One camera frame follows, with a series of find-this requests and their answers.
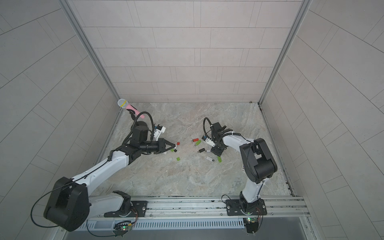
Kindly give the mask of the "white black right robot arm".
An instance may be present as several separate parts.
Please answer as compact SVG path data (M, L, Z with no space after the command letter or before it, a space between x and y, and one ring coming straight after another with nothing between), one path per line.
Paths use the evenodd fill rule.
M240 209L243 215L266 215L267 210L260 193L265 182L278 170L266 141L262 138L245 138L220 123L211 123L207 117L203 119L203 131L203 140L212 147L211 153L220 157L224 150L232 148L242 157L248 179L239 199L229 200L226 205Z

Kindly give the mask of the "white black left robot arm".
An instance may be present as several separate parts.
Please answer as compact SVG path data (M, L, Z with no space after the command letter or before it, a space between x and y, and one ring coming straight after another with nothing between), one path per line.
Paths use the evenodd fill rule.
M43 213L44 218L56 227L72 232L98 215L127 217L134 214L138 217L129 194L114 191L108 195L92 197L92 193L109 177L140 156L163 154L175 148L176 144L160 138L163 130L163 126L155 126L154 122L148 126L135 119L122 144L111 150L105 160L77 176L62 177L55 182L53 189L46 194L49 199Z

